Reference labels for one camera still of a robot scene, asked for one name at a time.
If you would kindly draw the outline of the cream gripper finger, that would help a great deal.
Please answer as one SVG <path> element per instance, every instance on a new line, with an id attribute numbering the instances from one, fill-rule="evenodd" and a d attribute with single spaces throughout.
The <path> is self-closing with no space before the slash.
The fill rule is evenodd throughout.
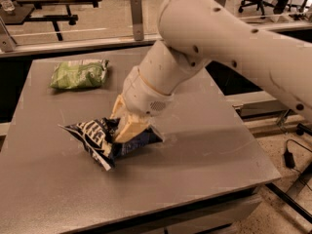
<path id="1" fill-rule="evenodd" d="M 119 143 L 133 139 L 150 125 L 149 117 L 129 112 L 127 109 L 118 109 L 113 117 L 119 120 L 114 136 L 114 141 Z"/>
<path id="2" fill-rule="evenodd" d="M 123 96 L 118 95 L 115 100 L 110 118 L 111 119 L 122 118 L 124 115 L 125 115 L 125 102 Z"/>

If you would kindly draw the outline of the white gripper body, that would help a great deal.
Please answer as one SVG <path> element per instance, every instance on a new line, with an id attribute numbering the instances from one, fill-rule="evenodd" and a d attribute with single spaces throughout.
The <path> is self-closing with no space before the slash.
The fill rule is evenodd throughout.
<path id="1" fill-rule="evenodd" d="M 141 116 L 158 116 L 173 101 L 173 96 L 164 96 L 145 84 L 135 66 L 124 81 L 122 97 L 126 108 Z"/>

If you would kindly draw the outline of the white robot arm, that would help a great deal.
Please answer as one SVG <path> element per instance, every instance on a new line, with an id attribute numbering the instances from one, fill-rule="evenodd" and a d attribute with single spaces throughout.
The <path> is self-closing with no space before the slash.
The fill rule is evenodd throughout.
<path id="1" fill-rule="evenodd" d="M 250 26 L 214 0 L 164 0 L 161 39 L 124 81 L 111 116 L 114 136 L 126 142 L 173 100 L 175 89 L 217 61 L 259 86 L 287 108 L 312 121 L 312 46 Z"/>

